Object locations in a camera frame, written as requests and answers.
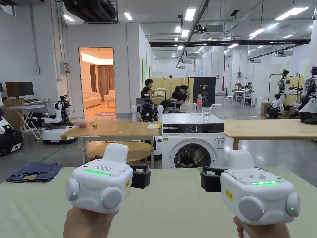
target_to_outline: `brown curtain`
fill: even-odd
[[[90,66],[90,79],[91,79],[91,91],[97,92],[97,84],[96,84],[96,69],[94,65]]]
[[[104,95],[109,94],[109,90],[114,89],[113,65],[98,65],[99,93],[104,101]]]

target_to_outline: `round rug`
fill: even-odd
[[[95,116],[115,116],[115,112],[98,112],[95,114]]]

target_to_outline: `washing machine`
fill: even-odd
[[[224,166],[224,121],[202,114],[163,114],[162,168]]]

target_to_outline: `black clamp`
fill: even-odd
[[[132,188],[145,188],[150,184],[151,171],[146,164],[130,165],[133,169]]]
[[[221,173],[228,169],[217,169],[204,166],[203,171],[200,173],[200,186],[206,192],[220,193],[221,184],[220,176]],[[215,175],[208,174],[208,171],[214,172]]]

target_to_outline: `doorway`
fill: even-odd
[[[85,118],[116,117],[113,49],[80,48]]]

